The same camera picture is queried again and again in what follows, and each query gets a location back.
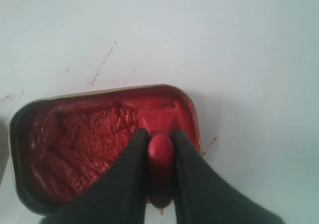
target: rectangular tin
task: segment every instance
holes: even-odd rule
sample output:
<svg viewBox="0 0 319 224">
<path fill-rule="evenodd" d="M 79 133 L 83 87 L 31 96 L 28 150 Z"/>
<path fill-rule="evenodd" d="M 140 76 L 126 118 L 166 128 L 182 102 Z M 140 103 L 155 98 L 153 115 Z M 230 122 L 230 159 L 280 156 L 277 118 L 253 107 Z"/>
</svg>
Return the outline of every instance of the rectangular tin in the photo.
<svg viewBox="0 0 319 224">
<path fill-rule="evenodd" d="M 17 195 L 20 201 L 33 213 L 39 215 L 46 215 L 50 212 L 55 211 L 61 204 L 56 204 L 51 202 L 50 200 L 46 200 L 41 197 L 39 194 L 34 192 L 30 186 L 28 186 L 28 177 L 25 174 L 25 168 L 23 166 L 23 140 L 21 137 L 21 131 L 23 130 L 23 122 L 28 117 L 28 112 L 30 109 L 44 105 L 48 101 L 52 100 L 63 100 L 69 98 L 76 98 L 76 97 L 91 97 L 100 94 L 106 93 L 116 93 L 120 91 L 129 91 L 129 90 L 137 90 L 137 89 L 153 89 L 153 88 L 164 88 L 168 90 L 174 90 L 175 92 L 179 92 L 183 95 L 188 102 L 190 103 L 193 111 L 193 122 L 195 124 L 195 129 L 198 135 L 198 143 L 200 148 L 200 154 L 202 154 L 202 146 L 200 142 L 199 130 L 198 130 L 198 121 L 196 110 L 191 98 L 183 92 L 181 89 L 169 86 L 169 85 L 149 85 L 149 86 L 137 86 L 137 87 L 127 87 L 127 88 L 119 88 L 119 89 L 110 89 L 110 90 L 102 90 L 102 91 L 95 91 L 95 92 L 85 92 L 85 93 L 78 93 L 78 94 L 71 94 L 71 95 L 64 95 L 64 96 L 56 96 L 46 99 L 39 99 L 32 101 L 25 106 L 23 106 L 19 111 L 17 111 L 11 119 L 9 125 L 9 152 L 11 158 L 11 165 L 12 165 L 12 172 L 13 172 L 13 180 Z"/>
</svg>

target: white table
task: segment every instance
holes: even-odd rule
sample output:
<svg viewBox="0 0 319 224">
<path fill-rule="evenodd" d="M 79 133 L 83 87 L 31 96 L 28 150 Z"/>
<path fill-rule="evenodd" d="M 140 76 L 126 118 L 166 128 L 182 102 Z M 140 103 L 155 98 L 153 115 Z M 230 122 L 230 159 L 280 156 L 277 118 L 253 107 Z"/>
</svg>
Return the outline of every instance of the white table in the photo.
<svg viewBox="0 0 319 224">
<path fill-rule="evenodd" d="M 193 98 L 204 150 L 217 137 L 205 159 L 225 180 L 289 224 L 317 224 L 318 1 L 0 0 L 0 118 L 7 126 L 38 98 L 178 86 Z M 40 218 L 7 165 L 0 223 Z M 148 207 L 146 223 L 174 222 L 173 206 L 163 216 Z"/>
</svg>

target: white surface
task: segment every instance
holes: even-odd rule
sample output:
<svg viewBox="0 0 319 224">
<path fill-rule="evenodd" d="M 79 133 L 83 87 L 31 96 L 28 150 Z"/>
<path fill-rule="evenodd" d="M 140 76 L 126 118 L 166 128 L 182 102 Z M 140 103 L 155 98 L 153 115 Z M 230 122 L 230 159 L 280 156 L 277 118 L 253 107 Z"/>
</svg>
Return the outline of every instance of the white surface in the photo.
<svg viewBox="0 0 319 224">
<path fill-rule="evenodd" d="M 223 178 L 288 224 L 317 224 L 318 1 L 0 0 L 0 97 L 14 94 L 0 117 L 8 124 L 38 98 L 178 86 L 196 105 L 204 150 L 218 138 L 205 159 Z M 0 223 L 38 220 L 8 165 Z M 174 220 L 173 207 L 147 210 L 148 224 Z"/>
</svg>

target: black gloved finger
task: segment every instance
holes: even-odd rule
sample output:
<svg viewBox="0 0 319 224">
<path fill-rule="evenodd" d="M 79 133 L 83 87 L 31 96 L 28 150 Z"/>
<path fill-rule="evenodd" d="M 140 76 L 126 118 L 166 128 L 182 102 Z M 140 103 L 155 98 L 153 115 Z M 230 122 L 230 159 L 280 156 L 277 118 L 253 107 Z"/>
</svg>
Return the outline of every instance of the black gloved finger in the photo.
<svg viewBox="0 0 319 224">
<path fill-rule="evenodd" d="M 148 143 L 148 132 L 137 129 L 107 173 L 86 193 L 48 215 L 41 224 L 144 223 Z"/>
<path fill-rule="evenodd" d="M 182 130 L 172 133 L 176 155 L 178 224 L 283 224 L 214 172 Z"/>
</svg>

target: crumpled red substance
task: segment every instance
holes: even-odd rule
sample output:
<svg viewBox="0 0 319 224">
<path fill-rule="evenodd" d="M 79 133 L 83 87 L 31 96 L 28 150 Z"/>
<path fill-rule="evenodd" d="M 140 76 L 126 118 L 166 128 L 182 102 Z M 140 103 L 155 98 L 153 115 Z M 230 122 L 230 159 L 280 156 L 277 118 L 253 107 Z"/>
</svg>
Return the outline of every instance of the crumpled red substance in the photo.
<svg viewBox="0 0 319 224">
<path fill-rule="evenodd" d="M 26 150 L 32 184 L 58 203 L 82 194 L 123 152 L 138 128 L 138 111 L 157 107 L 176 108 L 179 126 L 199 151 L 192 106 L 177 90 L 120 91 L 39 105 Z"/>
</svg>

